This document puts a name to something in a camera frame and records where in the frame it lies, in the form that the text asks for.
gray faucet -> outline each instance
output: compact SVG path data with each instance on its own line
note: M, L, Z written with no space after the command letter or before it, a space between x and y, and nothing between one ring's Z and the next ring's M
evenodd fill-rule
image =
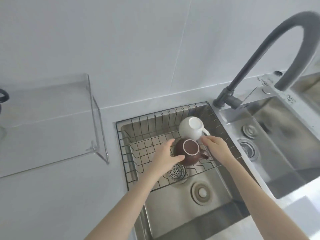
M303 41L293 63L283 77L274 85L280 91L285 91L304 72L313 59L320 41L320 16L311 11L297 13L283 21L275 28L254 52L233 81L222 90L213 101L213 105L222 108L226 103L231 108L238 108L242 101L233 96L235 88L257 64L266 51L288 30L301 26L303 28Z

clear acrylic box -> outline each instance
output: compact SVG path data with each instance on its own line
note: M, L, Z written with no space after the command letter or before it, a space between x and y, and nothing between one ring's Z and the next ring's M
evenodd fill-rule
M0 178L91 153L108 154L87 74L2 87Z

drain strainer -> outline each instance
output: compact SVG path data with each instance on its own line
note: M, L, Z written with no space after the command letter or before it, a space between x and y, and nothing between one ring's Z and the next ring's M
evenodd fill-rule
M191 187L192 199L201 206L206 206L211 202L212 193L207 183L204 181L195 182Z
M248 139L238 140L245 154L249 157L250 161L255 161L259 156L259 150L257 146Z
M242 132L245 136L254 139L258 135L257 129L253 125L244 125L242 126Z
M187 175L186 167L180 164L175 164L168 172L168 175L172 180L177 181L176 184L182 184L188 179L185 178Z

metal wire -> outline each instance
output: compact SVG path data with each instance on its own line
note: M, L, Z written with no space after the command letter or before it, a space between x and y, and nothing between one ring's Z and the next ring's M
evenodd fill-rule
M200 118L210 133L225 133L224 129L221 130L223 127L207 102L167 109L116 123L128 190L149 167L157 147L172 138L175 139L170 147L170 153L173 155L173 148L181 139L178 131L179 124L189 116ZM202 149L208 151L201 141L198 143ZM210 153L209 155L208 159L201 159L194 165L187 166L186 175L180 180L219 166L220 163ZM158 180L152 191L177 182L165 174Z

person's right arm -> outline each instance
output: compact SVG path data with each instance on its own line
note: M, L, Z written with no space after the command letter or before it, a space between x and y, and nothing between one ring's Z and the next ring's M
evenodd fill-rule
M222 138L202 136L201 140L210 149L212 155L231 174L260 234L265 240L309 239L234 158Z

